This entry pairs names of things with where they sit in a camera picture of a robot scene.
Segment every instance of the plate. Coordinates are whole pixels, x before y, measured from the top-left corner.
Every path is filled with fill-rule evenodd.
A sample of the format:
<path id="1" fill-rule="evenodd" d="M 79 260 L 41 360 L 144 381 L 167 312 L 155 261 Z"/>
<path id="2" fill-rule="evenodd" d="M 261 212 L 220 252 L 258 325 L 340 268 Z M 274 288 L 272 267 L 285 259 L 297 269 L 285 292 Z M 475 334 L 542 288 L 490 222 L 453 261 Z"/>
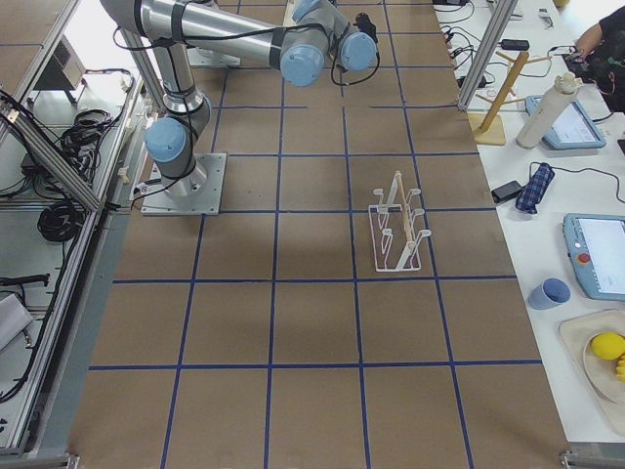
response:
<path id="1" fill-rule="evenodd" d="M 625 404 L 625 383 L 616 378 L 617 360 L 604 360 L 597 357 L 590 348 L 594 333 L 584 346 L 584 372 L 593 386 L 607 399 L 617 404 Z"/>

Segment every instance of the wooden base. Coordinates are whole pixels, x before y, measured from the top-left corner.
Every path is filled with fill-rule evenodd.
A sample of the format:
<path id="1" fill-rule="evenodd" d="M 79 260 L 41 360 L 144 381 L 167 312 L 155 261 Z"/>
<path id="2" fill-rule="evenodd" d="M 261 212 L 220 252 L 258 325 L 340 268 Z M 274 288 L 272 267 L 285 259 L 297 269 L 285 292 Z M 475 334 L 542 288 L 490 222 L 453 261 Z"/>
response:
<path id="1" fill-rule="evenodd" d="M 501 117 L 496 115 L 490 128 L 486 131 L 481 131 L 479 127 L 483 123 L 486 114 L 469 113 L 467 115 L 469 115 L 469 123 L 471 124 L 476 144 L 498 145 L 500 147 L 506 145 L 506 133 L 504 132 L 504 123 L 501 121 Z"/>

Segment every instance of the person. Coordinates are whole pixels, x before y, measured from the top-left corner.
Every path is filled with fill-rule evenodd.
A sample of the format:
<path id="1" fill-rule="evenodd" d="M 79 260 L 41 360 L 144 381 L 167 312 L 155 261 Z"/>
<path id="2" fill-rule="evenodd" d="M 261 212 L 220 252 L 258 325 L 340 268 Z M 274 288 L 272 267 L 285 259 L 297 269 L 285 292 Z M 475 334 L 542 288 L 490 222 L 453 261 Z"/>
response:
<path id="1" fill-rule="evenodd" d="M 586 63 L 611 111 L 625 111 L 625 7 L 590 26 L 575 43 L 573 61 Z"/>

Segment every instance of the white bottle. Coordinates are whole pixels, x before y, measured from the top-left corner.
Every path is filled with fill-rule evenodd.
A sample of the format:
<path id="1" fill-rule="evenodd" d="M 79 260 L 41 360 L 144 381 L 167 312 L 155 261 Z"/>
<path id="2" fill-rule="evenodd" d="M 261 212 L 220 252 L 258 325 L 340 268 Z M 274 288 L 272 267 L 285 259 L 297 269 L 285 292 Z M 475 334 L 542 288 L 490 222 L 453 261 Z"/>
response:
<path id="1" fill-rule="evenodd" d="M 581 78 L 575 78 L 570 71 L 557 76 L 554 86 L 541 98 L 540 103 L 523 125 L 517 136 L 517 143 L 524 149 L 536 147 L 563 110 L 575 100 L 577 90 L 581 85 Z"/>

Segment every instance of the blue cup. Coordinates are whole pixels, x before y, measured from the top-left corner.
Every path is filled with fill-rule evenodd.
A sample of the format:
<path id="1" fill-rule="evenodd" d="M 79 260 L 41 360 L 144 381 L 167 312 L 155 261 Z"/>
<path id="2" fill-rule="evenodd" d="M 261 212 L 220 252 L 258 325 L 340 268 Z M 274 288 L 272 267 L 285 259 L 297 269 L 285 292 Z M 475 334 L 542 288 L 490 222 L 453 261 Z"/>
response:
<path id="1" fill-rule="evenodd" d="M 566 303 L 570 298 L 570 290 L 566 283 L 557 278 L 547 278 L 532 290 L 527 303 L 534 310 L 548 310 Z"/>

